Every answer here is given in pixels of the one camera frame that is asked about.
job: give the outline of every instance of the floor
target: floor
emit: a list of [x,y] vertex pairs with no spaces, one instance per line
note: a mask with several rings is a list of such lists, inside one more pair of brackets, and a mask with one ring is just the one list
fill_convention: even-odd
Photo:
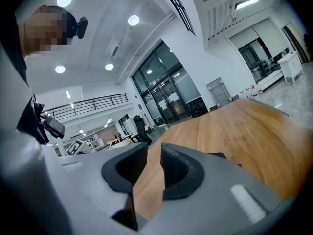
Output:
[[170,128],[172,125],[179,124],[179,123],[188,121],[190,119],[192,119],[192,117],[186,117],[186,118],[179,120],[177,122],[170,123],[170,124],[167,124],[166,126],[162,126],[162,127],[157,128],[152,133],[148,134],[148,136],[152,139],[151,145],[154,144],[154,142],[157,141],[168,130],[168,128]]
[[281,80],[260,95],[259,100],[313,130],[313,62],[303,64],[303,71],[295,85]]

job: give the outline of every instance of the window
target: window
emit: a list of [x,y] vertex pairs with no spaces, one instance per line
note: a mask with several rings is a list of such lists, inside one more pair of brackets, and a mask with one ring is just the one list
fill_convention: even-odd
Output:
[[181,68],[172,74],[172,78],[185,103],[189,103],[200,97],[197,87],[191,80],[185,68]]
[[134,80],[137,83],[137,87],[140,89],[141,92],[144,92],[147,89],[147,85],[145,80],[143,79],[140,71],[137,71],[134,75]]
[[156,49],[156,55],[158,56],[160,62],[166,67],[167,70],[172,68],[174,65],[179,63],[179,60],[174,55],[174,53],[168,48],[166,44],[162,44]]
[[165,73],[162,63],[154,55],[148,58],[140,70],[149,85],[155,84]]

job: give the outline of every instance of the white cabinet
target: white cabinet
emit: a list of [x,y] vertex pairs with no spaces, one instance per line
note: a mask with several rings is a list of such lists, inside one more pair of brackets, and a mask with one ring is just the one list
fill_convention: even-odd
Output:
[[278,63],[280,64],[281,71],[285,78],[285,82],[287,82],[287,77],[291,77],[292,82],[294,83],[294,78],[300,72],[303,73],[302,65],[297,51],[295,51],[293,54],[288,53],[286,56],[278,60]]

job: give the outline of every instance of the wooden table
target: wooden table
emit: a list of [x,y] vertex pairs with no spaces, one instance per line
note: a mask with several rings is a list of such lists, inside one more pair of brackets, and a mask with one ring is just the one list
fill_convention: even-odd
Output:
[[271,187],[282,200],[297,195],[313,162],[313,132],[267,106],[237,100],[201,117],[171,126],[148,150],[148,163],[134,186],[136,211],[151,220],[160,210],[164,174],[162,142],[228,160]]

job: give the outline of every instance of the office chair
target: office chair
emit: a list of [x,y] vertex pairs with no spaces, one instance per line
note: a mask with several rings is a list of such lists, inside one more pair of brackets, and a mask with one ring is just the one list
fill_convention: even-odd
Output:
[[145,124],[143,122],[143,119],[141,117],[139,117],[139,116],[134,116],[134,122],[136,123],[138,134],[133,136],[133,137],[131,137],[132,142],[135,142],[134,138],[136,138],[138,140],[138,142],[140,142],[140,143],[146,142],[147,145],[149,146],[152,143],[152,140],[146,134]]

